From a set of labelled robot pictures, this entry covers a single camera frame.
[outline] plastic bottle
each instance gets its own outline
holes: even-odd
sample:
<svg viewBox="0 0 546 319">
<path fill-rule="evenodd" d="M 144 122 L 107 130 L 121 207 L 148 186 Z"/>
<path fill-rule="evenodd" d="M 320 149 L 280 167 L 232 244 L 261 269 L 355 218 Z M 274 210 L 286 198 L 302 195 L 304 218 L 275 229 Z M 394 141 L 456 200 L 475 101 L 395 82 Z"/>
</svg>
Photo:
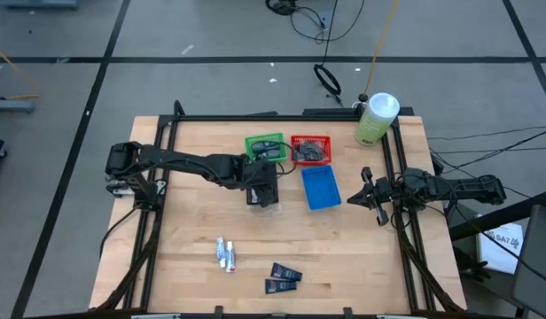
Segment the plastic bottle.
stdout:
<svg viewBox="0 0 546 319">
<path fill-rule="evenodd" d="M 361 145 L 374 145 L 387 132 L 397 117 L 399 108 L 399 101 L 391 94 L 374 94 L 368 101 L 360 124 L 355 130 L 355 140 Z"/>
</svg>

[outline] blue tray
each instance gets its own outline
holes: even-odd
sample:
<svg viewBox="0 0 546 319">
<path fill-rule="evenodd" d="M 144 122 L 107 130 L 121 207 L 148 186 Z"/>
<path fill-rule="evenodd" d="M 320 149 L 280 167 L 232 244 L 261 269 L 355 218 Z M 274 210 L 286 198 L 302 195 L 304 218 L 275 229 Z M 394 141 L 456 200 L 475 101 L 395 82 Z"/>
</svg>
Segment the blue tray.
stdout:
<svg viewBox="0 0 546 319">
<path fill-rule="evenodd" d="M 310 209 L 322 209 L 342 204 L 332 166 L 302 169 L 300 175 Z"/>
</svg>

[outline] floor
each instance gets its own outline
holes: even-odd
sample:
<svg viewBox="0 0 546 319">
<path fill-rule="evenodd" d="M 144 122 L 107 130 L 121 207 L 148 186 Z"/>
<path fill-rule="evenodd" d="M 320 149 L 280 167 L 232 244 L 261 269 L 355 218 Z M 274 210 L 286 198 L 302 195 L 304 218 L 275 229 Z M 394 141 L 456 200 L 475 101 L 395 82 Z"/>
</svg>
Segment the floor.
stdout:
<svg viewBox="0 0 546 319">
<path fill-rule="evenodd" d="M 329 57 L 338 58 L 326 65 L 344 106 L 363 91 L 391 3 L 366 0 L 352 31 L 330 45 Z M 332 1 L 299 4 L 331 17 Z M 339 3 L 335 35 L 360 5 Z M 9 147 L 0 167 L 0 317 L 12 315 L 43 227 L 54 230 L 48 249 L 35 255 L 43 253 L 43 262 L 24 314 L 86 310 L 113 204 L 105 156 L 129 137 L 135 116 L 171 113 L 175 99 L 188 114 L 338 107 L 312 70 L 324 46 L 296 34 L 263 1 L 81 0 L 77 11 L 2 8 L 1 20 L 3 52 L 38 81 L 41 98 L 32 114 L 0 113 Z M 304 16 L 295 25 L 316 34 Z M 413 106 L 429 137 L 546 125 L 546 0 L 400 0 L 381 57 L 370 91 Z M 22 74 L 0 66 L 0 97 L 35 92 Z M 430 144 L 437 152 L 493 149 L 538 132 Z M 524 147 L 546 147 L 546 136 Z M 462 163 L 480 155 L 444 157 Z M 546 149 L 506 152 L 467 170 L 528 195 L 546 191 Z M 522 199 L 508 191 L 505 205 Z M 495 209 L 465 204 L 483 214 Z M 472 310 L 513 314 L 473 291 Z M 20 305 L 14 314 L 23 313 Z"/>
</svg>

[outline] white paper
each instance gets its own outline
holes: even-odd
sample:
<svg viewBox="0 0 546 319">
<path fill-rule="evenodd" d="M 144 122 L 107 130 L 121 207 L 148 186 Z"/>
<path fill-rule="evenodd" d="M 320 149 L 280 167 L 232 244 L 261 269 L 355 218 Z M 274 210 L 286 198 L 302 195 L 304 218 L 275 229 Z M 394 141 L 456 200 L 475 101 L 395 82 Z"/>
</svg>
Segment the white paper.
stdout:
<svg viewBox="0 0 546 319">
<path fill-rule="evenodd" d="M 523 245 L 521 225 L 509 223 L 494 230 L 488 230 L 486 233 L 495 239 L 497 243 L 519 256 Z M 478 234 L 478 261 L 487 261 L 485 268 L 507 274 L 514 274 L 518 265 L 518 260 L 515 257 L 505 252 L 482 234 Z"/>
</svg>

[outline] toothpaste tube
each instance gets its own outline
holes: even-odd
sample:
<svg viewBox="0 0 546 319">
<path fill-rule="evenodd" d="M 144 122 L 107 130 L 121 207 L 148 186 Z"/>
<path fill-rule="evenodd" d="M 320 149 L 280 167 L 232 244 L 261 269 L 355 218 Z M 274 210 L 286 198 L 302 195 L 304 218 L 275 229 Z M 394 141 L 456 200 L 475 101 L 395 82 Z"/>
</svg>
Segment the toothpaste tube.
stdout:
<svg viewBox="0 0 546 319">
<path fill-rule="evenodd" d="M 297 282 L 289 280 L 271 280 L 265 279 L 265 293 L 288 292 L 297 290 Z"/>
<path fill-rule="evenodd" d="M 220 267 L 226 267 L 226 250 L 223 247 L 223 237 L 218 237 L 216 239 L 216 257 L 218 257 L 218 262 Z"/>
<path fill-rule="evenodd" d="M 281 266 L 278 263 L 273 263 L 273 269 L 271 270 L 271 276 L 275 278 L 283 278 L 293 281 L 300 281 L 302 279 L 302 273 L 296 270 L 292 270 L 288 267 Z"/>
<path fill-rule="evenodd" d="M 226 272 L 236 271 L 236 258 L 234 257 L 234 243 L 226 245 Z"/>
</svg>

